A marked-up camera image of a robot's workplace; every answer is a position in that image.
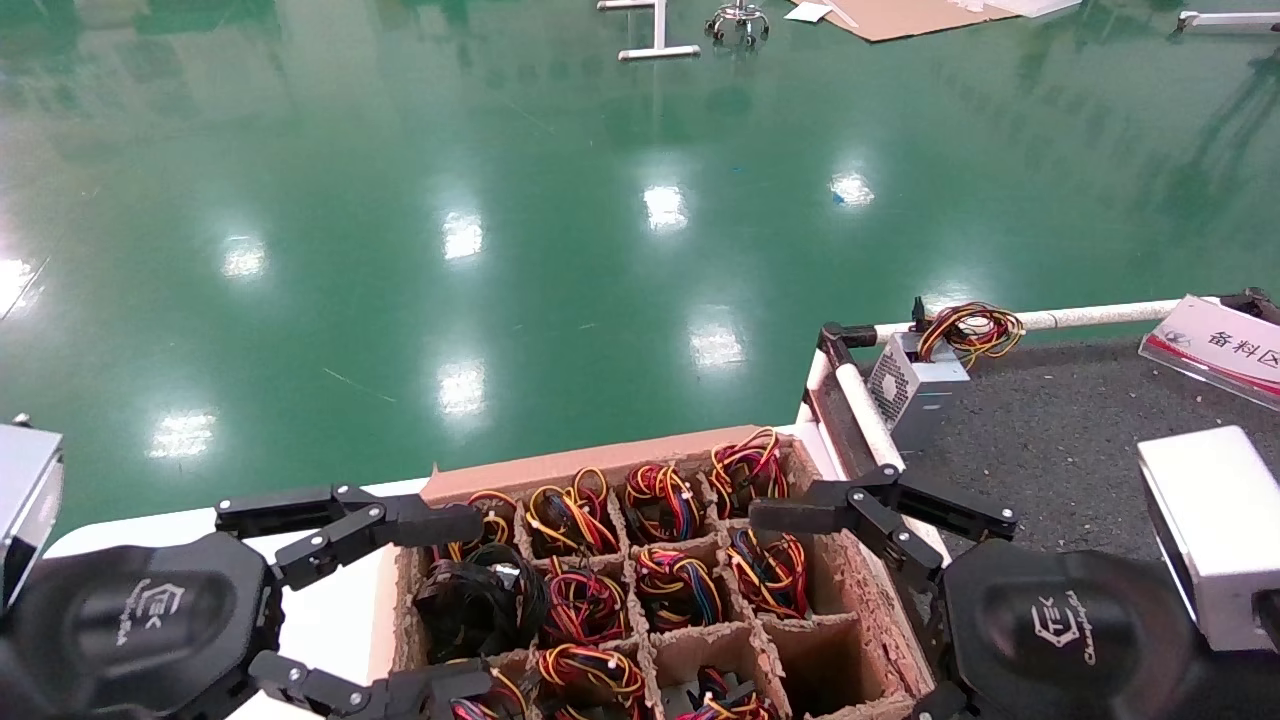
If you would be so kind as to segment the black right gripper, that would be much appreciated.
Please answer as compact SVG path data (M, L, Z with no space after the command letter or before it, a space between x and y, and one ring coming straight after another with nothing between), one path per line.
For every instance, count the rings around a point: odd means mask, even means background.
M1165 568L984 542L941 574L948 682L906 719L1161 719L1210 650Z

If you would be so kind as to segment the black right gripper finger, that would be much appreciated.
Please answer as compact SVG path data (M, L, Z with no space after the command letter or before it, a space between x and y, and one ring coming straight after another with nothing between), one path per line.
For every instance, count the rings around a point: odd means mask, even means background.
M755 530L785 534L854 534L887 569L915 591L937 584L945 561L915 519L968 541L1011 541L1016 514L1001 503L938 480L904 477L884 464L855 480L819 480L796 498L763 498L749 506Z

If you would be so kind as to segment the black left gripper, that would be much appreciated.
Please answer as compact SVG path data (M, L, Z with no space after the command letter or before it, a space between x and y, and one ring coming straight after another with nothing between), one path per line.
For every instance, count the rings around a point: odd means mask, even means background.
M480 541L479 509L324 486L228 498L215 512L221 533L186 544L37 561L3 618L3 716L227 719L259 688L325 719L452 719L457 700L493 688L480 659L357 685L271 652L284 616L276 579L301 591L385 546ZM273 570L239 542L302 530Z

